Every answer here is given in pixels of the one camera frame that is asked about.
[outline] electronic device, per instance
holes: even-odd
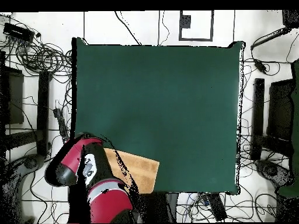
[[[58,121],[59,133],[62,137],[62,142],[63,142],[63,144],[65,144],[67,142],[67,140],[69,139],[69,135],[68,135],[67,126],[65,125],[64,117],[62,115],[61,110],[58,108],[55,108],[53,110],[53,113],[54,113],[54,117]]]
[[[211,212],[215,216],[217,222],[227,218],[227,213],[223,206],[219,193],[207,194],[208,201],[211,205]]]
[[[9,36],[12,41],[23,44],[24,46],[30,44],[34,37],[33,31],[10,23],[4,24],[3,34]]]

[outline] wooden board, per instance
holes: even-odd
[[[129,177],[124,177],[121,172],[120,166],[116,160],[115,151],[113,149],[105,148],[105,152],[111,165],[113,175],[123,180],[125,183],[130,183]],[[139,193],[152,193],[159,168],[159,162],[122,151],[117,151],[117,153],[120,155],[122,161],[136,182]]]

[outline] cable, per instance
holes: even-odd
[[[290,55],[290,52],[291,52],[291,49],[292,49],[292,45],[294,44],[294,42],[295,42],[295,40],[298,38],[298,36],[299,36],[299,33],[297,34],[297,36],[295,37],[295,39],[294,39],[293,42],[291,43],[290,49],[289,49],[288,54],[287,54],[287,57],[286,57],[286,61],[287,61],[287,62],[288,62],[287,58],[288,58],[288,56]]]
[[[256,211],[256,214],[257,214],[257,216],[258,216],[258,218],[259,218],[259,220],[260,220],[261,222],[263,222],[263,221],[262,221],[262,219],[260,218],[259,214],[264,215],[265,212],[267,212],[267,213],[269,213],[269,214],[270,214],[271,216],[273,216],[273,217],[276,216],[276,214],[275,214],[274,212],[270,212],[270,211],[268,212],[268,211],[266,211],[266,210],[263,209],[263,208],[262,208],[263,213],[260,213],[260,212],[258,211],[257,201],[258,201],[258,198],[261,197],[261,196],[263,196],[263,195],[270,196],[270,197],[274,198],[274,199],[277,201],[276,197],[274,197],[273,195],[271,195],[271,194],[269,194],[269,193],[261,193],[261,194],[259,194],[259,195],[255,198],[255,200],[254,200],[254,203],[255,203],[255,211]]]
[[[59,224],[57,221],[58,221],[58,219],[62,216],[62,215],[69,215],[69,213],[61,213],[59,216],[58,216],[58,218],[55,220],[55,222],[54,222],[54,224]]]
[[[170,34],[170,32],[169,32],[169,29],[164,25],[164,14],[165,14],[165,11],[163,11],[163,17],[162,17],[162,24],[163,24],[163,26],[167,29],[167,31],[168,31],[168,34],[167,34],[167,37],[166,37],[166,39],[165,40],[163,40],[162,42],[161,42],[161,44],[160,45],[162,45],[163,44],[163,42],[165,42],[165,41],[167,41],[167,39],[168,39],[168,36],[169,36],[169,34]]]
[[[32,180],[32,182],[31,182],[31,184],[30,184],[30,188],[29,188],[29,190],[31,191],[31,193],[32,193],[33,196],[35,196],[38,200],[44,202],[45,205],[46,205],[46,208],[44,209],[43,213],[40,215],[39,219],[37,220],[37,224],[39,224],[41,217],[45,214],[45,212],[46,212],[46,210],[47,210],[47,208],[48,208],[48,204],[47,204],[43,199],[41,199],[40,197],[38,197],[38,196],[32,191],[32,184],[33,184],[34,180],[35,180],[35,171],[33,172],[33,180]]]
[[[136,38],[135,38],[134,35],[132,34],[131,30],[130,30],[130,29],[128,28],[128,26],[127,26],[127,25],[126,25],[126,24],[119,18],[119,16],[117,15],[116,11],[115,11],[114,13],[115,13],[116,17],[118,18],[118,20],[119,20],[122,24],[124,24],[124,26],[125,26],[126,29],[129,31],[129,33],[132,35],[132,37],[133,37],[134,40],[137,42],[137,44],[138,44],[139,46],[141,46],[142,44],[136,40]]]

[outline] green board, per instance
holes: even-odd
[[[286,198],[299,198],[299,59],[291,64],[292,76],[295,83],[295,89],[291,94],[291,100],[294,106],[294,119],[291,142],[294,154],[290,158],[290,169],[294,183],[289,186],[281,187],[278,193]]]
[[[236,191],[243,43],[230,48],[85,45],[76,133],[160,162],[154,191]]]

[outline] black frame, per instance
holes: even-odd
[[[213,35],[214,35],[214,10],[211,10],[211,28],[210,28],[210,38],[182,38],[182,20],[185,17],[183,15],[183,11],[180,10],[180,25],[179,25],[179,41],[213,41]]]
[[[5,160],[7,150],[17,148],[32,142],[36,142],[37,154],[47,156],[48,152],[48,100],[49,83],[52,79],[49,71],[39,73],[39,96],[37,106],[37,130],[25,131],[6,135],[5,118],[9,117],[9,98],[3,95],[9,95],[9,82],[3,77],[5,69],[5,52],[0,52],[0,159]]]

